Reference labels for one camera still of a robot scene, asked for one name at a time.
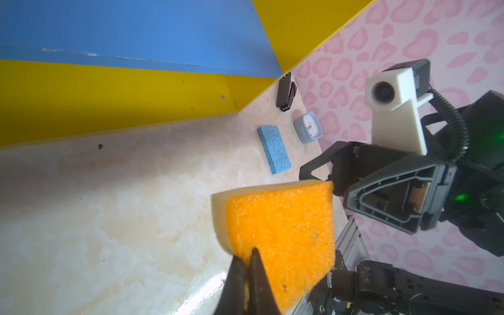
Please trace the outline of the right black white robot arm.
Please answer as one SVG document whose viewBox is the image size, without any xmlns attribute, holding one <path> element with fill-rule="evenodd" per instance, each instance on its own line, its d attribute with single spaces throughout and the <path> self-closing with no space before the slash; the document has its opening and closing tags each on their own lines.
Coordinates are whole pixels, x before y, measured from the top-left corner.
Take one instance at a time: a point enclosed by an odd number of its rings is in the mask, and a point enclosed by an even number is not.
<svg viewBox="0 0 504 315">
<path fill-rule="evenodd" d="M 444 99 L 421 120 L 426 156 L 339 141 L 304 164 L 299 177 L 332 163 L 328 181 L 345 208 L 409 235 L 450 222 L 503 256 L 503 95 L 489 91 L 454 109 Z M 308 294 L 315 314 L 502 314 L 503 295 L 425 278 L 370 261 L 356 223 L 337 240 L 335 266 Z"/>
</svg>

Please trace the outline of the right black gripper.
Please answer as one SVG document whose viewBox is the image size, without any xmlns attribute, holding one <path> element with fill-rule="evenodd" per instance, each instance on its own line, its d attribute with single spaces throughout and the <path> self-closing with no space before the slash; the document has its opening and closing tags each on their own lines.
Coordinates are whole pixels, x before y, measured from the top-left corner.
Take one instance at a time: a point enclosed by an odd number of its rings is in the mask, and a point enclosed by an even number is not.
<svg viewBox="0 0 504 315">
<path fill-rule="evenodd" d="M 300 168 L 299 180 L 332 162 L 328 175 L 345 209 L 407 234 L 435 228 L 457 167 L 431 156 L 338 141 Z"/>
</svg>

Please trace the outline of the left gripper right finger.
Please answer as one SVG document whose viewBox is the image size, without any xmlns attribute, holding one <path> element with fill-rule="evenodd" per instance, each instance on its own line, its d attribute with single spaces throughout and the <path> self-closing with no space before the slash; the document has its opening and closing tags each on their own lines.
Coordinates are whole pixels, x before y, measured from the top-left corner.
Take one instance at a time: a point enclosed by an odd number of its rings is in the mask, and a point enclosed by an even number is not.
<svg viewBox="0 0 504 315">
<path fill-rule="evenodd" d="M 248 314 L 252 315 L 281 315 L 276 304 L 270 282 L 263 265 L 260 252 L 254 248 L 248 268 L 249 303 Z"/>
</svg>

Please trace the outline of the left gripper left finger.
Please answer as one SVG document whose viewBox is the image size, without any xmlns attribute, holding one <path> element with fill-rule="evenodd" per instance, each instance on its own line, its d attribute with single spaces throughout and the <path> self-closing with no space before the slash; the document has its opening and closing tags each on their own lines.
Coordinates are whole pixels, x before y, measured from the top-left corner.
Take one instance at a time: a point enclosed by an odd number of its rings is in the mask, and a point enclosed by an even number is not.
<svg viewBox="0 0 504 315">
<path fill-rule="evenodd" d="M 239 257 L 233 256 L 214 315 L 244 314 L 246 280 L 247 269 L 245 262 Z"/>
</svg>

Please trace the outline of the orange sponge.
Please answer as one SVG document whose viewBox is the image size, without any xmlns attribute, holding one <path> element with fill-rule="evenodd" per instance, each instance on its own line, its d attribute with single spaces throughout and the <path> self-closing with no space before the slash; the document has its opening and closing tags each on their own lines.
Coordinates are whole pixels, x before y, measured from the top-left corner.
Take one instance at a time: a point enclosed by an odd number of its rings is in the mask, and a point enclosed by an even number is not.
<svg viewBox="0 0 504 315">
<path fill-rule="evenodd" d="M 335 262 L 333 184 L 304 180 L 237 188 L 211 197 L 216 237 L 249 265 L 258 249 L 272 294 L 286 313 Z"/>
</svg>

